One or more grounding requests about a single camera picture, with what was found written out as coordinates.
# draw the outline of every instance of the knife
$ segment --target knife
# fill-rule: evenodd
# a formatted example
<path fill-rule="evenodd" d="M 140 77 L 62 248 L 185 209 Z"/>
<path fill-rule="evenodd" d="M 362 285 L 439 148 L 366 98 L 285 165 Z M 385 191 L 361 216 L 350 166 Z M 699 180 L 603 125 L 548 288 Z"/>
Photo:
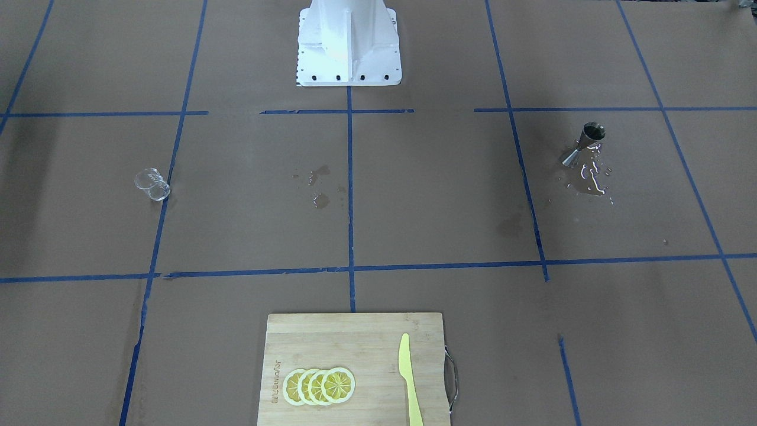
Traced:
<path fill-rule="evenodd" d="M 405 333 L 400 340 L 400 375 L 407 382 L 407 409 L 410 412 L 410 426 L 423 426 L 421 408 L 418 405 L 416 384 L 413 381 L 413 363 L 410 361 L 410 336 Z"/>

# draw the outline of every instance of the shot glass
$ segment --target shot glass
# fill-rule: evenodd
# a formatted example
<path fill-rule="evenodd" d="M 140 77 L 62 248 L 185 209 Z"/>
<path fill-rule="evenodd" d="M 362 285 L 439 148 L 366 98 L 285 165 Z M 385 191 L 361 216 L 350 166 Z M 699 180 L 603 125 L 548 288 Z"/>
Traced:
<path fill-rule="evenodd" d="M 137 188 L 145 191 L 153 201 L 163 201 L 171 193 L 171 187 L 160 175 L 157 169 L 146 168 L 134 177 Z"/>

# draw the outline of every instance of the knife blade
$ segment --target knife blade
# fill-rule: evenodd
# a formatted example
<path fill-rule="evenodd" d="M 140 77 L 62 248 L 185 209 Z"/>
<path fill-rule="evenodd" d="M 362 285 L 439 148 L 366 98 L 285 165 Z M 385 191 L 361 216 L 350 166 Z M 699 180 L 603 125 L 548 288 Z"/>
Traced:
<path fill-rule="evenodd" d="M 405 333 L 400 339 L 400 375 L 407 384 L 407 411 L 410 417 L 410 426 L 423 426 L 421 408 L 418 405 L 416 384 L 413 380 L 413 363 L 410 361 L 410 335 Z"/>

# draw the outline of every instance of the wooden cutting board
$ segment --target wooden cutting board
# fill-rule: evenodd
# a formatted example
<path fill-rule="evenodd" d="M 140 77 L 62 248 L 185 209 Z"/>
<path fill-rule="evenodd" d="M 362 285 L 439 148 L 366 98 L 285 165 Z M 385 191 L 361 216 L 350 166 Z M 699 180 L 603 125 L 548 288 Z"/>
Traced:
<path fill-rule="evenodd" d="M 409 425 L 397 361 L 403 333 L 410 335 L 424 426 L 450 426 L 440 313 L 269 315 L 258 426 Z M 284 377 L 290 371 L 334 367 L 348 368 L 355 376 L 348 401 L 293 406 L 284 400 Z"/>

